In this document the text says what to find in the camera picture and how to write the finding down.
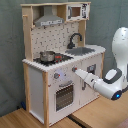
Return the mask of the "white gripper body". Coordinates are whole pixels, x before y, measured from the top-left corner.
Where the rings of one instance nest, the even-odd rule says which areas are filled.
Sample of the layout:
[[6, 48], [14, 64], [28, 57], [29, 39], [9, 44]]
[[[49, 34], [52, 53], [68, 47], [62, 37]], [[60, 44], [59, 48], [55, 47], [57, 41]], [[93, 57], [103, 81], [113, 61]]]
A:
[[77, 69], [75, 73], [91, 88], [96, 88], [99, 85], [100, 78], [92, 73], [88, 73], [82, 69]]

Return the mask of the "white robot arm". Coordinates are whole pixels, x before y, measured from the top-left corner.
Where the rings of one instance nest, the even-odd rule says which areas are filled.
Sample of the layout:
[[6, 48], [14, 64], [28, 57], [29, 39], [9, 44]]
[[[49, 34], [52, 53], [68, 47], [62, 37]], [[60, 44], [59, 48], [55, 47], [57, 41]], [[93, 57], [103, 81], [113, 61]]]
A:
[[103, 79], [82, 69], [75, 73], [102, 96], [117, 100], [128, 90], [128, 28], [121, 27], [115, 32], [112, 52], [117, 67], [109, 70]]

